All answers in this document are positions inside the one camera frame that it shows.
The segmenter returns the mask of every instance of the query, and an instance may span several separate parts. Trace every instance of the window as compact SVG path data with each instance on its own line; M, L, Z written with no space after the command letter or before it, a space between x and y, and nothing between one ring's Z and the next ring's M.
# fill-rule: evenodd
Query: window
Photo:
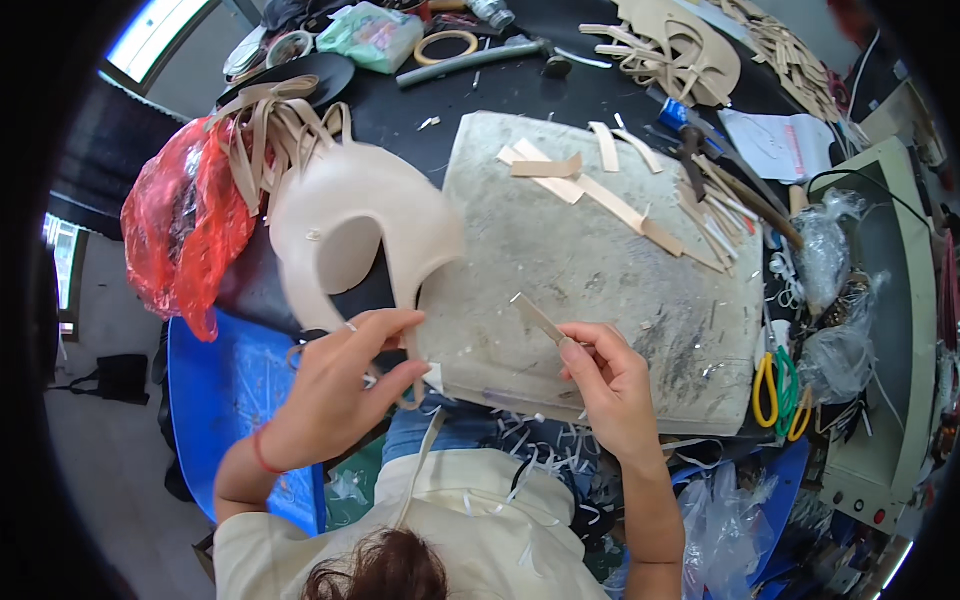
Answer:
M107 54L103 71L146 95L159 72L218 0L150 0Z
M86 256L88 233L48 214L43 221L43 238L54 249L57 265L60 336L64 342L80 341L80 280Z

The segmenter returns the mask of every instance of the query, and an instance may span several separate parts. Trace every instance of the gray cutting board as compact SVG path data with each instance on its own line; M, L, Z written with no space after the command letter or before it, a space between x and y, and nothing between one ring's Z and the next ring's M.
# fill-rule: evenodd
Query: gray cutting board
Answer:
M763 276L752 276L762 268L759 233L738 248L733 277L675 258L589 196L565 204L511 178L495 157L524 137L551 159L583 153L583 173L640 213L649 204L664 229L713 256L677 206L677 160L660 156L664 170L653 175L618 141L620 172L605 173L592 132L510 114L465 115L444 195L464 215L467 257L428 278L420 296L427 313L420 350L439 365L434 381L447 396L576 422L583 399L558 377L556 347L510 305L523 292L555 323L616 324L650 364L661 433L734 435L749 405L760 329Z

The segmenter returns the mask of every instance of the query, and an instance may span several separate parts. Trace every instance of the brown hair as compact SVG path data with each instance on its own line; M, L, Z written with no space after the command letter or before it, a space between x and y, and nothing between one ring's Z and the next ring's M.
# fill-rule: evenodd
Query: brown hair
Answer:
M449 594L440 557L407 529L376 531L353 550L353 572L345 561L317 563L300 600L445 600Z

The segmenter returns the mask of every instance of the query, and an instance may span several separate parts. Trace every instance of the beige shirt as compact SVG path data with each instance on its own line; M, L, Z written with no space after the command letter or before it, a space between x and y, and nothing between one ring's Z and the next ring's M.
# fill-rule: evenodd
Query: beige shirt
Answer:
M398 458L380 471L369 513L315 538L279 516L234 516L214 537L217 597L299 598L316 563L348 558L370 532L402 525L440 556L450 598L606 600L569 529L573 494L562 482L535 470L506 504L519 467L494 449Z

